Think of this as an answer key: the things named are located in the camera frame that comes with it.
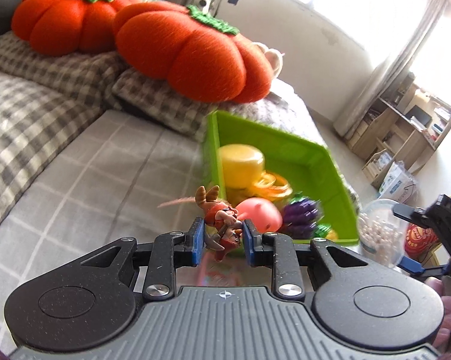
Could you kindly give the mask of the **white paper shopping bag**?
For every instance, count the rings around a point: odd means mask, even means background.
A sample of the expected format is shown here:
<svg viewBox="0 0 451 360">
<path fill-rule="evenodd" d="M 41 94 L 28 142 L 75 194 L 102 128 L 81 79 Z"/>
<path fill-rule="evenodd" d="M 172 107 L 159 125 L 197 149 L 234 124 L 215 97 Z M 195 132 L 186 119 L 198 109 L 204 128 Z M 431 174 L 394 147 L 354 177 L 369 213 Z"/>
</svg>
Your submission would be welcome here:
<svg viewBox="0 0 451 360">
<path fill-rule="evenodd" d="M 418 183 L 404 162 L 393 162 L 379 188 L 378 197 L 398 203 L 410 203 L 418 191 Z"/>
</svg>

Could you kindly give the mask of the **grey curtain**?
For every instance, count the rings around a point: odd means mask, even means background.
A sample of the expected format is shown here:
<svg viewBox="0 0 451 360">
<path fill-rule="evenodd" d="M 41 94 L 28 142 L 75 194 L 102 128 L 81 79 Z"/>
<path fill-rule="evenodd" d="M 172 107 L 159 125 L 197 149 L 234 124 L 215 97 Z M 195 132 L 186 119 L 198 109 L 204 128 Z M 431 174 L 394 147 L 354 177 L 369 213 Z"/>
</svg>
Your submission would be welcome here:
<svg viewBox="0 0 451 360">
<path fill-rule="evenodd" d="M 340 137 L 349 139 L 373 102 L 412 65 L 444 14 L 448 3 L 449 0 L 429 0 L 424 15 L 402 50 L 380 63 L 371 73 L 363 89 L 349 105 L 343 107 L 333 123 L 334 130 Z"/>
</svg>

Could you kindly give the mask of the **grey checked blanket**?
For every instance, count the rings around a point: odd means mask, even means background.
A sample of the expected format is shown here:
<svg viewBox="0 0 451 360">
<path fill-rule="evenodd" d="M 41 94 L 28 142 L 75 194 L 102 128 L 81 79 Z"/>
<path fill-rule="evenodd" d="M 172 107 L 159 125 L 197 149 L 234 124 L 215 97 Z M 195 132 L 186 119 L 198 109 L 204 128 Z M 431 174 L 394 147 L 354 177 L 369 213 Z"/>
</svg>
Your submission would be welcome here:
<svg viewBox="0 0 451 360">
<path fill-rule="evenodd" d="M 214 106 L 142 76 L 115 52 L 45 57 L 12 33 L 0 36 L 0 225 L 55 156 L 107 110 L 202 141 Z"/>
</svg>

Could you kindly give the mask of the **orange toy ring plate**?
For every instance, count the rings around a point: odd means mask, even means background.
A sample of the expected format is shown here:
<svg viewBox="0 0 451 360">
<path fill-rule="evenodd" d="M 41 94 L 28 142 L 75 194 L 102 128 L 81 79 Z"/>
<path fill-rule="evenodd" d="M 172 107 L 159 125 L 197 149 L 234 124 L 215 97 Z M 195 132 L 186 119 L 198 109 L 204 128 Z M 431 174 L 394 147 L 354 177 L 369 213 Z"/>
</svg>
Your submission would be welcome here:
<svg viewBox="0 0 451 360">
<path fill-rule="evenodd" d="M 293 193 L 289 182 L 281 175 L 263 171 L 259 180 L 252 183 L 247 191 L 253 197 L 261 197 L 271 202 L 286 199 Z"/>
</svg>

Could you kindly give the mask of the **wooden shelf unit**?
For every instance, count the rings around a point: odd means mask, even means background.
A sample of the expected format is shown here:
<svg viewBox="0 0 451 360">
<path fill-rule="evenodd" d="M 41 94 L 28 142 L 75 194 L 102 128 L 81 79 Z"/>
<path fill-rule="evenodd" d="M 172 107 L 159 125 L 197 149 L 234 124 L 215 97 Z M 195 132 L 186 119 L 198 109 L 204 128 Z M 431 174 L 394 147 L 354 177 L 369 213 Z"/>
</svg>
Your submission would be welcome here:
<svg viewBox="0 0 451 360">
<path fill-rule="evenodd" d="M 418 173 L 451 130 L 451 105 L 428 94 L 413 72 L 377 96 L 346 143 L 365 161 L 375 189 L 393 163 Z"/>
</svg>

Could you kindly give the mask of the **small orange pumpkin pillow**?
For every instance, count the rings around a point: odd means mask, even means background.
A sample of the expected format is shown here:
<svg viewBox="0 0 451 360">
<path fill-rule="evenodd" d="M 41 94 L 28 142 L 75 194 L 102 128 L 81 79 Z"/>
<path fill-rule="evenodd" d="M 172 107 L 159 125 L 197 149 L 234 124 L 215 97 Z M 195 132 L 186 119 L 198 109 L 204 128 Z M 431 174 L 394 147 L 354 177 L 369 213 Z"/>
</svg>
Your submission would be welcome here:
<svg viewBox="0 0 451 360">
<path fill-rule="evenodd" d="M 12 32 L 41 55 L 100 54 L 115 49 L 117 13 L 142 0 L 21 0 Z"/>
</svg>

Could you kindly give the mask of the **light grey grid sheet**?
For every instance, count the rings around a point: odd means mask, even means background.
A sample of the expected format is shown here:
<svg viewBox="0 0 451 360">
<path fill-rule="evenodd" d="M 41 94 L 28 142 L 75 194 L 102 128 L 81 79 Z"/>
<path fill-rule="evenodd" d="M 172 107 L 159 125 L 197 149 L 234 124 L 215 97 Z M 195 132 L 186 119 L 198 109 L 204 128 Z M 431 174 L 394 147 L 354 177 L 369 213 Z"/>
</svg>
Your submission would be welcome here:
<svg viewBox="0 0 451 360">
<path fill-rule="evenodd" d="M 173 199 L 201 178 L 197 142 L 118 111 L 94 121 L 0 225 L 0 349 L 15 348 L 4 303 L 17 286 L 123 236 L 151 242 L 187 230 L 198 210 Z"/>
</svg>

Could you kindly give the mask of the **yellow toy cup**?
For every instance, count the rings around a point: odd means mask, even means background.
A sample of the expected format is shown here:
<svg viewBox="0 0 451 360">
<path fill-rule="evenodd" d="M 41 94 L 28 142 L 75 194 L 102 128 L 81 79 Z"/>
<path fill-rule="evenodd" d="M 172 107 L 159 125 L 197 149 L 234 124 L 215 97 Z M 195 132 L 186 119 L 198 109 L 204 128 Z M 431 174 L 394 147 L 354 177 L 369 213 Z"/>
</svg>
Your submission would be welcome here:
<svg viewBox="0 0 451 360">
<path fill-rule="evenodd" d="M 264 174 L 264 154 L 252 145 L 224 145 L 218 154 L 227 193 L 245 192 Z"/>
</svg>

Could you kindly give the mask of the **pink toy pig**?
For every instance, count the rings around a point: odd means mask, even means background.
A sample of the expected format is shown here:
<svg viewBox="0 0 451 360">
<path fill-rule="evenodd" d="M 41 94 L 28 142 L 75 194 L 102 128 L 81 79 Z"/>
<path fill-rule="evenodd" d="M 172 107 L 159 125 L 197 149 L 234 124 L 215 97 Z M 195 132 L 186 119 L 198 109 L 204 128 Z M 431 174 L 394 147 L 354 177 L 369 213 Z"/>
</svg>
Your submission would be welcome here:
<svg viewBox="0 0 451 360">
<path fill-rule="evenodd" d="M 282 226 L 282 215 L 269 200 L 251 197 L 236 205 L 238 219 L 250 219 L 259 233 L 275 233 Z"/>
</svg>

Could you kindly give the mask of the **large orange pumpkin pillow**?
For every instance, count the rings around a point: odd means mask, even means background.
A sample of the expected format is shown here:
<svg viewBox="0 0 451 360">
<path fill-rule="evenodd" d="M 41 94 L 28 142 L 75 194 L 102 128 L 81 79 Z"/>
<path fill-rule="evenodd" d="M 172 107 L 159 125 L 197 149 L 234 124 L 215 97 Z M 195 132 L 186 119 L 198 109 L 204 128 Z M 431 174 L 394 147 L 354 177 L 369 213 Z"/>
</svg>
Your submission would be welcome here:
<svg viewBox="0 0 451 360">
<path fill-rule="evenodd" d="M 269 93 L 273 69 L 261 49 L 195 6 L 135 3 L 117 14 L 113 31 L 126 63 L 190 100 L 248 103 Z"/>
</svg>

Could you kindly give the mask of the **clear cotton swab jar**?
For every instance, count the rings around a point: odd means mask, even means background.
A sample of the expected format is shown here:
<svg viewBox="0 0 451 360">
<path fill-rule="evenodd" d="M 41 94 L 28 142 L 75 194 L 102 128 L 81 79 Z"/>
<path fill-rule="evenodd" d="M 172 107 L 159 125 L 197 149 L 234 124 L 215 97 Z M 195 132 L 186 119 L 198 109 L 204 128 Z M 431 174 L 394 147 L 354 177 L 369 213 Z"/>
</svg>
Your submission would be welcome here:
<svg viewBox="0 0 451 360">
<path fill-rule="evenodd" d="M 408 222 L 396 217 L 397 202 L 377 199 L 362 208 L 357 217 L 359 252 L 385 267 L 395 268 L 405 255 Z"/>
</svg>

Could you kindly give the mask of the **green plastic box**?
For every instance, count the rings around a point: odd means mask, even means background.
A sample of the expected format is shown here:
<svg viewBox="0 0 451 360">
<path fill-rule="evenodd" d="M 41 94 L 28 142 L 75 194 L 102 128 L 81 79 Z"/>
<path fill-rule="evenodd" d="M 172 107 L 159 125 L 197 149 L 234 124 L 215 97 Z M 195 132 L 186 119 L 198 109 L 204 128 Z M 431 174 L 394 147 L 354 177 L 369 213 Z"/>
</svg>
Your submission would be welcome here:
<svg viewBox="0 0 451 360">
<path fill-rule="evenodd" d="M 226 186 L 218 150 L 228 144 L 260 150 L 267 171 L 284 177 L 295 193 L 302 192 L 321 203 L 322 222 L 337 232 L 338 244 L 358 243 L 356 209 L 326 147 L 225 111 L 214 111 L 207 116 L 203 143 L 204 183 L 219 185 L 223 198 Z"/>
</svg>

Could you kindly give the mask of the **brown reindeer figurine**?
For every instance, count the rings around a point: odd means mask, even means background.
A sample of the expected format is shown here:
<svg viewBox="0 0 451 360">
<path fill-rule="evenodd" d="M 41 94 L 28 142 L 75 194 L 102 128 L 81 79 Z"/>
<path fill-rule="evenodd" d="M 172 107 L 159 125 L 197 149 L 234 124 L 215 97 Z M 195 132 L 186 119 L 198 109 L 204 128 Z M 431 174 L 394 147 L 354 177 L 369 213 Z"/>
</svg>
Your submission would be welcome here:
<svg viewBox="0 0 451 360">
<path fill-rule="evenodd" d="M 205 225 L 214 228 L 214 233 L 205 231 L 206 247 L 213 252 L 216 262 L 221 262 L 228 253 L 241 246 L 243 224 L 238 211 L 219 198 L 220 188 L 214 185 L 209 190 L 199 186 L 196 190 L 196 205 L 204 213 Z"/>
</svg>

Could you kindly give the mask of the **purple toy grapes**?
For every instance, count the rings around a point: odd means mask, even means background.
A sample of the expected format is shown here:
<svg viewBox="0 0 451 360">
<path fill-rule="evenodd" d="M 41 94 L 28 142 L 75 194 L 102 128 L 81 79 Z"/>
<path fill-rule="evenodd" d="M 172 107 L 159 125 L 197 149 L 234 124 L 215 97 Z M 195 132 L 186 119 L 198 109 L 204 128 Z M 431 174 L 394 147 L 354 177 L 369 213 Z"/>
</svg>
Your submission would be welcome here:
<svg viewBox="0 0 451 360">
<path fill-rule="evenodd" d="M 321 218 L 321 203 L 296 193 L 282 209 L 281 232 L 295 240 L 311 239 Z"/>
</svg>

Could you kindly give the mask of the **yellow green toy corn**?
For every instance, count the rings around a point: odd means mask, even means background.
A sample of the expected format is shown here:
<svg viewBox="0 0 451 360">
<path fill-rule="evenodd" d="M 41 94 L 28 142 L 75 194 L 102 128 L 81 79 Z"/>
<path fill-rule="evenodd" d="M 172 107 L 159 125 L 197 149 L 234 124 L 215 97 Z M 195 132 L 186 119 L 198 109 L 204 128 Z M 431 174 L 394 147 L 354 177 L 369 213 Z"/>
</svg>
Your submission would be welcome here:
<svg viewBox="0 0 451 360">
<path fill-rule="evenodd" d="M 337 232 L 329 224 L 320 223 L 314 231 L 314 237 L 325 238 L 336 242 L 339 239 Z"/>
</svg>

